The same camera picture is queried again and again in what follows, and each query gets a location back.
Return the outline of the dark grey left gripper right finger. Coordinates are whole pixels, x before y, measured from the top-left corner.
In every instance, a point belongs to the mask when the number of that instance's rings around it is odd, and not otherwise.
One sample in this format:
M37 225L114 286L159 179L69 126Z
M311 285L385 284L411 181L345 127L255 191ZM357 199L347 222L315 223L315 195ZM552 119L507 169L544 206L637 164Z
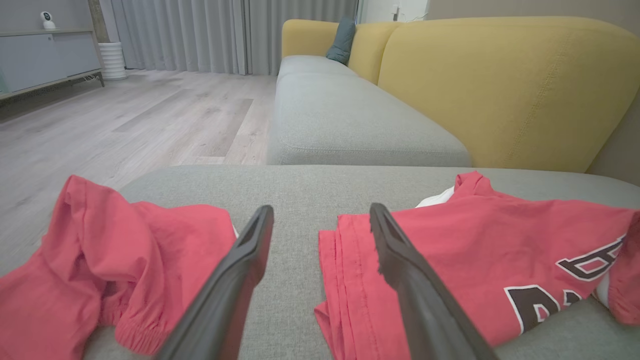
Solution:
M369 219L378 271L397 294L411 358L495 360L494 349L391 212L372 203Z

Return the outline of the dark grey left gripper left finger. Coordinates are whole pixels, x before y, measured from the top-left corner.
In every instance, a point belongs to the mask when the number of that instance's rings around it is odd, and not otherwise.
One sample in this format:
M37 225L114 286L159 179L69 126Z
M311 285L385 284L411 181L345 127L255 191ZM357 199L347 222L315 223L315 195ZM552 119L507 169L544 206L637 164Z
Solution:
M268 262L274 208L259 207L194 297L156 360L236 360L255 287Z

